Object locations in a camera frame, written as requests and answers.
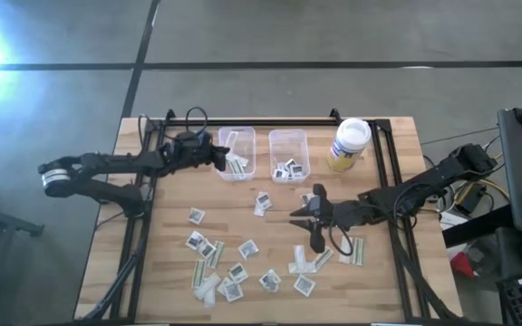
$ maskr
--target concrete floor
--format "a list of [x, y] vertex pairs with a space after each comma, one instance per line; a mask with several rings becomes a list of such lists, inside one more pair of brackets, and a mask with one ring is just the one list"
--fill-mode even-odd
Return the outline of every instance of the concrete floor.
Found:
[[[0, 63], [134, 62], [150, 0], [0, 0]], [[517, 0], [163, 0], [147, 62], [522, 60]], [[72, 317], [98, 205], [44, 195], [37, 166], [111, 152], [131, 71], [0, 72], [0, 210], [45, 224], [18, 235], [0, 282], [0, 325]], [[522, 107], [522, 68], [144, 72], [132, 116], [414, 116], [435, 160], [486, 143]], [[492, 148], [493, 153], [498, 145]], [[504, 170], [493, 177], [505, 184]], [[489, 292], [460, 283], [465, 313]]]

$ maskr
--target white lid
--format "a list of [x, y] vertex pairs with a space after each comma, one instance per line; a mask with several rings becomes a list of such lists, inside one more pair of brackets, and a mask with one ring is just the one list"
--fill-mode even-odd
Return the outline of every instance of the white lid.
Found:
[[359, 150], [368, 144], [372, 137], [372, 131], [368, 122], [358, 118], [350, 118], [342, 122], [335, 136], [346, 149]]

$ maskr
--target red object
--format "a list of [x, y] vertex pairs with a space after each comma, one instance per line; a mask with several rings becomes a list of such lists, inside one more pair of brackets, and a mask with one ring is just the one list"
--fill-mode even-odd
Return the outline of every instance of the red object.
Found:
[[468, 276], [468, 278], [475, 278], [475, 274], [470, 266], [469, 258], [465, 253], [458, 253], [450, 260], [450, 266], [454, 271], [461, 272]]

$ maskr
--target plastic bin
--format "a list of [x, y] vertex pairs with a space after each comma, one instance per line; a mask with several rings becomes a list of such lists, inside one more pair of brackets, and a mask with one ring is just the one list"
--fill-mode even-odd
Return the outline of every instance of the plastic bin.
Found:
[[[269, 157], [271, 160], [271, 178], [276, 183], [302, 183], [311, 174], [309, 166], [309, 149], [307, 147], [307, 135], [302, 129], [275, 129], [269, 132]], [[302, 166], [298, 176], [276, 177], [275, 170], [280, 163], [287, 163], [293, 159], [296, 164]]]
[[[227, 144], [229, 135], [231, 132], [236, 133], [235, 143], [233, 146]], [[252, 180], [255, 175], [255, 130], [251, 127], [223, 127], [218, 130], [218, 145], [229, 146], [231, 151], [227, 154], [227, 168], [221, 172], [217, 170], [217, 173], [225, 181], [248, 181]], [[229, 160], [234, 158], [233, 154], [238, 155], [240, 158], [247, 160], [246, 165], [241, 165], [244, 173], [233, 173]]]

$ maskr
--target wooden tabletop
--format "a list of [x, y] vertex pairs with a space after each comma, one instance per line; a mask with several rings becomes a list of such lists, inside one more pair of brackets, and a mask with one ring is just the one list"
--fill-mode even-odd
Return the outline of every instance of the wooden tabletop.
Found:
[[[425, 169], [413, 118], [390, 118], [404, 180]], [[140, 143], [136, 119], [124, 119], [115, 154], [138, 153]], [[288, 273], [294, 261], [294, 245], [304, 245], [307, 261], [315, 258], [309, 248], [309, 233], [289, 225], [289, 212], [301, 206], [300, 195], [311, 192], [313, 183], [322, 183], [332, 201], [354, 199], [361, 192], [379, 186], [372, 144], [349, 171], [339, 174], [329, 169], [326, 153], [335, 127], [306, 127], [311, 176], [299, 185], [272, 182], [269, 167], [268, 133], [272, 127], [255, 127], [256, 173], [253, 181], [221, 180], [211, 166], [178, 171], [159, 180], [155, 195], [150, 237], [144, 264], [136, 322], [371, 322], [403, 321], [388, 226], [353, 227], [350, 235], [364, 239], [364, 266], [337, 263], [336, 253], [319, 273], [307, 276], [316, 281], [310, 297], [294, 289], [296, 275]], [[174, 135], [180, 129], [169, 129]], [[217, 129], [208, 129], [217, 137]], [[386, 168], [392, 180], [390, 161], [384, 147]], [[109, 176], [117, 185], [130, 183], [133, 175]], [[274, 206], [264, 218], [253, 215], [255, 196], [266, 191]], [[191, 207], [207, 212], [200, 225], [188, 221]], [[101, 209], [99, 222], [120, 209], [115, 205]], [[113, 282], [124, 237], [125, 218], [119, 217], [96, 231], [82, 281], [75, 316], [89, 312]], [[217, 305], [206, 309], [190, 287], [195, 260], [200, 255], [185, 246], [193, 230], [211, 242], [225, 243], [216, 270], [223, 279], [237, 262], [244, 265], [249, 278], [242, 283], [245, 297], [232, 303], [216, 292]], [[459, 297], [450, 270], [446, 248], [436, 214], [419, 214], [414, 229], [424, 276], [437, 295], [457, 314]], [[339, 231], [334, 238], [341, 241]], [[259, 253], [247, 260], [237, 247], [253, 239]], [[278, 293], [265, 292], [259, 277], [274, 269], [282, 278]], [[414, 306], [412, 281], [409, 282]], [[122, 313], [128, 307], [129, 287], [125, 288]]]

